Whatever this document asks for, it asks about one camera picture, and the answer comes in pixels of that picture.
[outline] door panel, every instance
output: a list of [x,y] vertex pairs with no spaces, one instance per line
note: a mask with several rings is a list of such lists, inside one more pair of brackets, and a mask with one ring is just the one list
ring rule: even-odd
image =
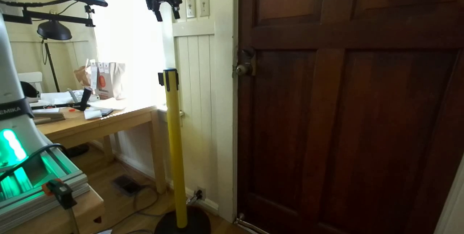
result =
[[272,234],[432,234],[464,151],[463,5],[239,0],[257,66],[237,212]]

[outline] window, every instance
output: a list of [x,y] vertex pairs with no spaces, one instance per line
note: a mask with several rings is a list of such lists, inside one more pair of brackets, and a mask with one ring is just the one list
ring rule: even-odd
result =
[[161,24],[145,0],[106,0],[93,14],[99,62],[126,64],[125,93],[129,99],[164,104],[158,72],[165,66]]

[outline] yellow pole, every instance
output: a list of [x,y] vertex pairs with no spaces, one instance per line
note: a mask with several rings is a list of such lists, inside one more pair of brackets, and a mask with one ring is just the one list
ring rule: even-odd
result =
[[177,69],[163,72],[166,90],[167,129],[169,131],[169,148],[171,151],[171,170],[174,180],[174,200],[177,227],[187,227],[187,204],[184,183],[184,159],[182,158],[181,122],[179,111],[179,75]]

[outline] green light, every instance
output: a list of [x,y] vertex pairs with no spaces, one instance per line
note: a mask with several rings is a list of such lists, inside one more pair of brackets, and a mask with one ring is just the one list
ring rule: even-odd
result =
[[15,165],[26,158],[26,153],[16,137],[15,132],[10,129],[2,130],[0,133],[0,166]]

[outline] lamp shade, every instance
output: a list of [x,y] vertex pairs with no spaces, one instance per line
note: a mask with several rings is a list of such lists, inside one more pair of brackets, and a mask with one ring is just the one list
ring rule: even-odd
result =
[[68,27],[55,20],[39,24],[37,27],[37,33],[44,39],[53,40],[69,40],[73,37]]

